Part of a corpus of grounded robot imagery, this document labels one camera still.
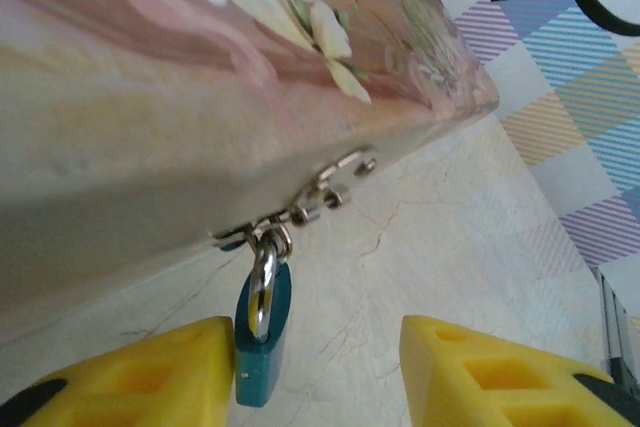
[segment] padlock body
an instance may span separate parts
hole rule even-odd
[[[263,407],[275,388],[282,366],[284,339],[291,306],[291,272],[286,263],[278,266],[269,336],[264,343],[255,340],[249,330],[249,282],[244,283],[236,307],[236,402],[248,407]]]

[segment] teal padlock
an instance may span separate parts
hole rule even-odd
[[[291,307],[291,272],[278,260],[276,243],[265,234],[247,278],[235,317],[236,402],[263,407],[275,388]]]

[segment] marble surface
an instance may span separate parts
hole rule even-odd
[[[425,314],[600,365],[596,282],[491,116],[378,173],[293,231],[277,390],[229,426],[409,426],[403,315]],[[554,252],[547,252],[553,243]],[[247,248],[207,251],[0,346],[0,400],[53,369],[206,316],[233,316]]]

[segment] padlock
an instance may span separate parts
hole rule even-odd
[[[291,272],[278,260],[276,244],[265,235],[256,245],[256,260],[247,278],[235,318],[236,401],[263,407],[282,366],[291,306]]]

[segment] metal ring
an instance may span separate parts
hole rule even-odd
[[[256,341],[266,342],[278,268],[278,249],[269,235],[260,239],[255,254],[249,280],[249,330]]]

